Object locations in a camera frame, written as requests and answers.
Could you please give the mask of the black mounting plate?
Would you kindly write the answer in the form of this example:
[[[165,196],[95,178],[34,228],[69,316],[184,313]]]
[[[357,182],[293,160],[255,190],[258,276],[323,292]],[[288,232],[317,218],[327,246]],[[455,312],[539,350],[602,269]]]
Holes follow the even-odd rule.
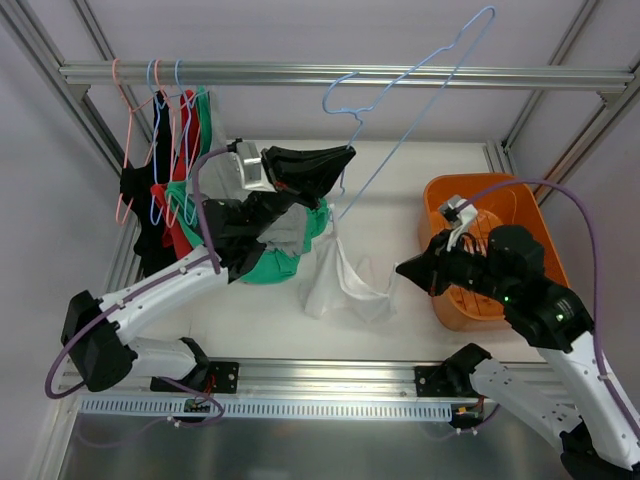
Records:
[[[235,394],[239,378],[237,362],[208,361],[198,364],[183,379],[176,383],[202,393]]]
[[[446,367],[441,365],[418,365],[413,368],[416,396],[419,398],[445,398],[456,394]]]

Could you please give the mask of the white tank top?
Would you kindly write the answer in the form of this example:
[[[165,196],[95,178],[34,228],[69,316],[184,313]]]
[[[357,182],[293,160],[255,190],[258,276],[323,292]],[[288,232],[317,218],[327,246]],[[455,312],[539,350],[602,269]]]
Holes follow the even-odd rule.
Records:
[[[348,310],[369,324],[387,322],[396,313],[396,273],[390,274],[384,291],[376,290],[349,262],[333,204],[329,225],[330,232],[317,243],[314,274],[301,292],[303,311],[319,319],[332,311]]]

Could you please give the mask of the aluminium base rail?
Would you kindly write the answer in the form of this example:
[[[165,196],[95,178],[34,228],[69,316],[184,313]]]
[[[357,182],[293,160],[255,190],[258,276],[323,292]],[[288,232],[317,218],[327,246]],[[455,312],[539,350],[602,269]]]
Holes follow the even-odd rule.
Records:
[[[217,391],[222,397],[321,400],[393,400],[415,398],[416,369],[427,378],[439,362],[409,361],[329,361],[287,359],[223,359],[238,363],[235,375],[226,373],[223,384],[235,385],[231,390]],[[506,368],[529,385],[552,396],[564,388],[557,376],[544,363],[506,363]],[[153,394],[151,377],[128,377],[100,394]]]

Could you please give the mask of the red tank top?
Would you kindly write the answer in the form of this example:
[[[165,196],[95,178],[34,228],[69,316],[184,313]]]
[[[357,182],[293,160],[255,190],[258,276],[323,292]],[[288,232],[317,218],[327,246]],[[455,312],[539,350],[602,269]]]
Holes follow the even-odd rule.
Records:
[[[187,90],[180,98],[180,123],[171,121],[169,135],[169,173],[157,174],[150,187],[150,220],[160,226],[161,244],[171,247],[177,259],[185,257],[202,243],[195,233],[198,225],[194,201],[187,194],[193,163],[200,153],[201,128],[195,105],[195,92]]]

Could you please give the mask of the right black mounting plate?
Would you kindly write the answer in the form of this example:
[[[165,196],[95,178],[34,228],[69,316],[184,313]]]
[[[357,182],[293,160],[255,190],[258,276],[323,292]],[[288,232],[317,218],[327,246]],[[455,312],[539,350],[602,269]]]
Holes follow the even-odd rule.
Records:
[[[446,367],[441,365],[418,365],[413,368],[416,396],[419,398],[445,398],[456,394]]]

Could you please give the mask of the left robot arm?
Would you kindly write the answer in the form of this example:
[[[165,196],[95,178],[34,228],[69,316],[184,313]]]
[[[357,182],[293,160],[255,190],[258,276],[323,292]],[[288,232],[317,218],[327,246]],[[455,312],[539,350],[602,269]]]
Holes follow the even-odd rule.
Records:
[[[199,185],[201,168],[232,153],[248,174],[244,200],[206,199]],[[69,302],[61,342],[50,371],[70,359],[91,392],[108,390],[129,376],[149,377],[160,391],[197,392],[205,388],[210,362],[197,342],[141,337],[163,313],[198,295],[225,288],[254,269],[266,246],[260,236],[294,204],[316,210],[355,157],[350,145],[299,151],[251,142],[235,142],[199,157],[192,168],[192,189],[201,245],[172,265],[101,298],[84,290]]]

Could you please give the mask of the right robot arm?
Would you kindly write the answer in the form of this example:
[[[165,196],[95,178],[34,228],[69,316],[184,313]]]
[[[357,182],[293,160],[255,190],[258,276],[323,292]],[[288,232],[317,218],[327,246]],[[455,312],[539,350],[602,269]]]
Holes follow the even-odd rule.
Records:
[[[543,437],[574,479],[638,478],[639,436],[596,371],[595,322],[570,288],[546,276],[543,246],[520,225],[493,229],[485,253],[449,247],[450,235],[435,235],[397,274],[432,297],[456,286],[501,304],[507,323],[546,360],[573,405],[546,397],[474,343],[447,358],[427,386],[497,402]]]

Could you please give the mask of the black tank top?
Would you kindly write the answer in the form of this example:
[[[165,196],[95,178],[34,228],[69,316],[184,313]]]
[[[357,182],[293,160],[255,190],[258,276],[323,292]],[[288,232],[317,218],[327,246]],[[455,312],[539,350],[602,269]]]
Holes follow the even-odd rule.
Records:
[[[174,247],[165,246],[163,243],[165,222],[160,219],[156,225],[152,223],[152,218],[158,215],[159,208],[151,209],[151,187],[155,184],[166,184],[169,181],[172,145],[169,108],[159,91],[156,92],[156,99],[160,108],[154,114],[157,134],[151,160],[139,168],[128,165],[120,179],[122,200],[126,204],[132,203],[131,211],[140,223],[141,231],[133,250],[140,257],[145,277],[155,274],[177,260]]]

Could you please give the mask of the orange plastic basket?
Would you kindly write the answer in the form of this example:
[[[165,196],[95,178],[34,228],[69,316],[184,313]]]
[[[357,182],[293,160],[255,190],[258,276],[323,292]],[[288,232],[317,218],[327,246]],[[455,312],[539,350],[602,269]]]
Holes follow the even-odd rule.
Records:
[[[426,249],[432,236],[448,227],[439,207],[453,196],[469,199],[488,187],[510,180],[501,173],[454,174],[437,177],[429,182],[423,193],[423,213],[418,226],[418,239]],[[476,238],[467,241],[465,249],[477,246],[486,251],[490,230],[503,224],[526,227],[545,249],[545,274],[555,282],[569,285],[550,233],[531,189],[526,185],[503,187],[474,203],[478,215],[469,228]],[[450,287],[443,295],[431,299],[440,323],[457,332],[482,332],[508,329],[503,307],[498,302],[459,287]]]

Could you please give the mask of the aluminium hanging rail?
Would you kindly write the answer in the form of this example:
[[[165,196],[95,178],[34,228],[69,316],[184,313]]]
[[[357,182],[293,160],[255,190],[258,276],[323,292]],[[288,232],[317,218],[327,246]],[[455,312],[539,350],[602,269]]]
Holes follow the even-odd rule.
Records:
[[[406,66],[330,65],[260,62],[167,60],[69,61],[59,68],[68,84],[162,85],[200,84],[220,86],[321,86],[338,80],[343,86],[399,88],[507,89],[526,91],[594,91],[618,93],[636,79],[628,68],[451,67],[423,66],[411,72]]]

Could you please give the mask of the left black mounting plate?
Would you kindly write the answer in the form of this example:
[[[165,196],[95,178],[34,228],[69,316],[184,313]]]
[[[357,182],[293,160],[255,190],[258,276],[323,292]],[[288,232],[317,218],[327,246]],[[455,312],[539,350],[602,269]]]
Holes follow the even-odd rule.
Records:
[[[208,361],[198,364],[183,379],[176,383],[202,393],[235,394],[239,378],[237,362]]]

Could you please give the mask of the green tank top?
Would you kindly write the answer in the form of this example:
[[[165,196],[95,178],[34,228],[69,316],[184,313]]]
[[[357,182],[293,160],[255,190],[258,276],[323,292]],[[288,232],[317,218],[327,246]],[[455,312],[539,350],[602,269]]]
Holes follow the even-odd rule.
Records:
[[[209,90],[199,86],[196,93],[197,112],[201,128],[200,151],[202,153],[207,153],[212,150],[212,123],[211,110],[209,106]],[[194,201],[191,180],[188,181],[187,194]],[[301,257],[311,251],[312,240],[320,236],[325,231],[329,223],[329,206],[326,200],[321,200],[320,207],[315,210],[306,207],[305,209],[307,211],[307,226],[303,245],[303,254],[290,257],[282,250],[268,250],[267,245],[264,243],[266,245],[264,253],[262,253],[253,269],[241,278],[243,282],[257,285],[278,284],[296,275]],[[202,240],[202,243],[200,244],[202,245],[204,240],[199,230],[199,224],[195,227],[195,233]]]

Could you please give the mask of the grey tank top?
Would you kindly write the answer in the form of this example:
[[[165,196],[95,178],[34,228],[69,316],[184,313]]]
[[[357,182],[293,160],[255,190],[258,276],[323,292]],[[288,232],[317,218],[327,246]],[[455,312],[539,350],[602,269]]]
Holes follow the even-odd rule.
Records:
[[[211,110],[211,149],[226,146],[228,138],[224,129],[216,92],[209,91]],[[209,159],[199,170],[199,188],[207,199],[237,199],[244,201],[249,191],[242,188],[236,157],[226,153]],[[267,245],[268,250],[282,250],[293,257],[303,254],[303,245],[307,226],[307,211],[299,204],[292,205],[288,211],[271,224],[258,238]]]

